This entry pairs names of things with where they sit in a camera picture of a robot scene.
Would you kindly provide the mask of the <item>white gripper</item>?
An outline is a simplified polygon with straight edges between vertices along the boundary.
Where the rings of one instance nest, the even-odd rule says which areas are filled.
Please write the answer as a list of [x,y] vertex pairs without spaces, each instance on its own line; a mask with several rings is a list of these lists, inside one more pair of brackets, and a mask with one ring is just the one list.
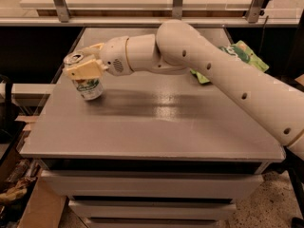
[[94,55],[101,60],[90,59],[84,63],[66,66],[64,74],[71,80],[101,78],[106,71],[114,76],[130,75],[132,69],[127,62],[126,43],[128,36],[112,38],[104,43],[82,48],[85,56]]

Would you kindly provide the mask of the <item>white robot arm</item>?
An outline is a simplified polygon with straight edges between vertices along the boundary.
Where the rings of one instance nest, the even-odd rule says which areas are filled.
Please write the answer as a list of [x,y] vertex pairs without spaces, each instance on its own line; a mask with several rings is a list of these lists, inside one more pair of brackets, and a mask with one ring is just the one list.
[[304,159],[304,93],[220,50],[190,25],[168,20],[157,32],[122,36],[72,52],[64,73],[73,81],[193,69],[205,76],[283,146]]

